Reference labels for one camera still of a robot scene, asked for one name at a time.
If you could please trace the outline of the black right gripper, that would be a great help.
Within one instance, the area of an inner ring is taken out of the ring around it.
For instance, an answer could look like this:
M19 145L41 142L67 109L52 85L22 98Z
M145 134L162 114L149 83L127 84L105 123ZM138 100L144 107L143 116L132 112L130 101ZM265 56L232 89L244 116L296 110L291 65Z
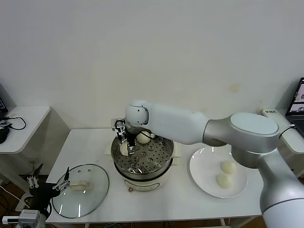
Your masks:
M138 128L131 126L129 123L125 124L124 128L115 128L116 137L122 143L125 140L125 135L127 139L127 152L131 156L135 154L136 151L136 136L138 135Z

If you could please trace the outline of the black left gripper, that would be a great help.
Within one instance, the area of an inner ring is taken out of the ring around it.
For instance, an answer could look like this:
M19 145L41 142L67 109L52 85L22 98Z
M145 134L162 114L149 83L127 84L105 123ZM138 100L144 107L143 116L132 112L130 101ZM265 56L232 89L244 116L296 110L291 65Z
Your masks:
M27 177L27 182L30 188L30 194L33 196L33 201L30 205L32 210L47 209L52 198L59 196L59 192L65 190L70 185L69 180L69 167L63 176L63 181L55 183L42 183L38 184L37 177L43 164L40 164L31 175Z

